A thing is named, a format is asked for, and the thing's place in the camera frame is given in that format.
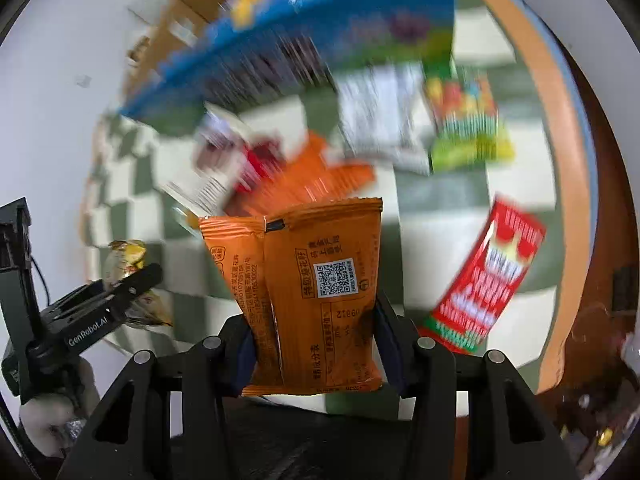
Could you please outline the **gold panda candy packet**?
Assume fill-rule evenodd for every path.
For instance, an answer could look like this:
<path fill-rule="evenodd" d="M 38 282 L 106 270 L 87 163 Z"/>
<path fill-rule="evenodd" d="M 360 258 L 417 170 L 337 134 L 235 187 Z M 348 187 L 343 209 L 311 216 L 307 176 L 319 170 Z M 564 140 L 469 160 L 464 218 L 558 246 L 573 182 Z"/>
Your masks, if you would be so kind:
<path fill-rule="evenodd" d="M 130 303 L 124 311 L 124 323 L 133 328 L 171 326 L 172 315 L 163 299 L 154 292 L 162 279 L 162 268 L 155 263 L 146 270 L 148 248 L 141 240 L 114 240 L 108 245 L 102 266 L 106 289 L 125 289 Z"/>

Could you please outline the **orange snack packet QR code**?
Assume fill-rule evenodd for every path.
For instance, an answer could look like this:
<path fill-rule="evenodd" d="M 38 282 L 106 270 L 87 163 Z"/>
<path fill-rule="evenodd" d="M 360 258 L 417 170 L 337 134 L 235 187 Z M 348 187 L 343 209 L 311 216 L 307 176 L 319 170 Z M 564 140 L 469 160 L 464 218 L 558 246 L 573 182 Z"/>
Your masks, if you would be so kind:
<path fill-rule="evenodd" d="M 204 243 L 254 335 L 247 396 L 381 387 L 373 359 L 378 197 L 295 206 L 265 217 L 208 217 Z"/>

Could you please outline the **small red triangular packet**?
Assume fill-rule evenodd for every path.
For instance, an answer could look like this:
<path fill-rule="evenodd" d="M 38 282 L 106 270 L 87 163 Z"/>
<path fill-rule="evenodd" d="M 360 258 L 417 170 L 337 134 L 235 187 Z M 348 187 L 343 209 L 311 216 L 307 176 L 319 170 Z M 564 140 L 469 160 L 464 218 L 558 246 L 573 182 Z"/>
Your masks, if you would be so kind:
<path fill-rule="evenodd" d="M 285 166 L 281 140 L 273 136 L 262 136 L 253 144 L 244 144 L 242 153 L 244 162 L 234 186 L 236 194 L 250 194 L 264 182 L 272 182 Z"/>

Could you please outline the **green yellow candy bag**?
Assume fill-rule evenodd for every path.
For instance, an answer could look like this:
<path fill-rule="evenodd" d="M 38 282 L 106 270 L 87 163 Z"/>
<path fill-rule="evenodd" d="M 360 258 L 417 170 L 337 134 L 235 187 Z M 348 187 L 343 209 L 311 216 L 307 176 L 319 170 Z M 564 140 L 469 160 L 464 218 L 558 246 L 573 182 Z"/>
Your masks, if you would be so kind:
<path fill-rule="evenodd" d="M 502 164 L 515 150 L 484 70 L 465 68 L 426 78 L 423 87 L 434 122 L 430 159 L 434 172 Z"/>

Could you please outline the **red crown spicy snack packet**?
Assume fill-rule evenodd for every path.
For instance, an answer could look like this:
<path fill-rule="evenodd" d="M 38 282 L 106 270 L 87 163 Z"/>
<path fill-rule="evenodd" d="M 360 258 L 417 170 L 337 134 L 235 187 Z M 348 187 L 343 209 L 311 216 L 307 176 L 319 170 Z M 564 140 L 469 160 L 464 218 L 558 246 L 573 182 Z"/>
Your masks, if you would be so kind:
<path fill-rule="evenodd" d="M 534 216 L 497 197 L 472 252 L 419 335 L 453 352 L 474 353 L 520 288 L 546 233 Z"/>

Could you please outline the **green white checkered blanket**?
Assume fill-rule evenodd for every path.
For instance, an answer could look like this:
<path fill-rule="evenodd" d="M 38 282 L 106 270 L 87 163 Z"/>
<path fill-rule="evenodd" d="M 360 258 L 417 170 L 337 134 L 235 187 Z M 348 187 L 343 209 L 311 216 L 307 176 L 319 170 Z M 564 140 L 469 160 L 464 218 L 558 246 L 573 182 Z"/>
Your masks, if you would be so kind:
<path fill-rule="evenodd" d="M 534 216 L 546 237 L 524 281 L 488 336 L 472 353 L 502 353 L 533 392 L 555 386 L 564 370 L 564 344 L 589 264 L 588 234 L 594 206 L 587 181 L 586 118 L 562 54 L 516 0 L 456 0 L 454 42 L 446 66 L 422 64 L 424 83 L 414 122 L 430 154 L 434 122 L 424 96 L 426 78 L 465 68 L 487 74 L 514 146 L 510 162 L 434 172 L 427 176 L 386 162 L 342 156 L 334 83 L 310 88 L 250 110 L 231 112 L 253 131 L 281 140 L 285 160 L 302 150 L 311 131 L 326 140 L 329 165 L 368 164 L 375 180 L 349 198 L 378 197 L 381 214 L 378 288 L 398 314 L 418 328 L 439 303 L 483 231 L 492 204 L 502 197 Z M 141 240 L 145 263 L 158 263 L 163 281 L 154 292 L 172 315 L 171 326 L 119 327 L 106 336 L 127 353 L 170 356 L 219 332 L 243 314 L 204 243 L 198 218 L 160 188 L 160 180 L 186 154 L 204 104 L 173 110 L 152 122 L 122 116 L 120 107 L 96 130 L 96 166 L 82 207 L 82 242 L 88 277 L 102 278 L 108 245 Z M 408 419 L 414 403 L 382 376 L 369 392 L 337 391 L 293 396 L 247 396 L 323 414 Z"/>

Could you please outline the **white chocolate stick packet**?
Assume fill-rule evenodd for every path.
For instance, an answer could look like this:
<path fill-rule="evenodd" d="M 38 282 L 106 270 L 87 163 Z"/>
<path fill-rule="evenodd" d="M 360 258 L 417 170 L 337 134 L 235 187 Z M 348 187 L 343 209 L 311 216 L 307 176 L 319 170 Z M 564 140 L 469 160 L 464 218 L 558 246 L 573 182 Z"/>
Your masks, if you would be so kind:
<path fill-rule="evenodd" d="M 239 183 L 252 129 L 222 107 L 207 103 L 191 145 L 160 180 L 160 188 L 198 218 L 219 216 Z"/>

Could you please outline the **crumpled orange snack packet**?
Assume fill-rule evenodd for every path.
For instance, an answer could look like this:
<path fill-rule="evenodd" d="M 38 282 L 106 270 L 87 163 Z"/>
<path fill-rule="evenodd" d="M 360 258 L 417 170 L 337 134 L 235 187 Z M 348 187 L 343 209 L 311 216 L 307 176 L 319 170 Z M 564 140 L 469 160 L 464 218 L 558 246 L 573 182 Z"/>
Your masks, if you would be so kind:
<path fill-rule="evenodd" d="M 302 150 L 285 161 L 272 182 L 264 182 L 250 194 L 233 191 L 224 213 L 232 217 L 264 216 L 297 205 L 341 200 L 375 180 L 368 164 L 327 165 L 322 157 L 327 147 L 326 140 L 311 131 Z"/>

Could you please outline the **white printed snack packet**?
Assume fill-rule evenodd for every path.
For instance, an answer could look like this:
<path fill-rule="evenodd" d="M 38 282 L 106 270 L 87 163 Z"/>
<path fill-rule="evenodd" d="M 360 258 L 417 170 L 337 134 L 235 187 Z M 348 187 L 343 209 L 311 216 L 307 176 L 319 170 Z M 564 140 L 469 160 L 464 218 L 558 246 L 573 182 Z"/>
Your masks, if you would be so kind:
<path fill-rule="evenodd" d="M 413 118 L 423 83 L 419 62 L 338 75 L 335 90 L 342 156 L 430 174 L 430 155 Z"/>

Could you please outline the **cardboard box with blue print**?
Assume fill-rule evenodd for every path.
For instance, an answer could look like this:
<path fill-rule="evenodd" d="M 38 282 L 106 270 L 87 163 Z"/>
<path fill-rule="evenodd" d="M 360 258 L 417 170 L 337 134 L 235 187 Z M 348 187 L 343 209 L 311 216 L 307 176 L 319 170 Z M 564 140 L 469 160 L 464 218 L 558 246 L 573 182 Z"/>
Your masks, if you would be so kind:
<path fill-rule="evenodd" d="M 126 90 L 122 116 L 192 104 L 250 110 L 350 70 L 446 66 L 456 0 L 175 0 Z"/>

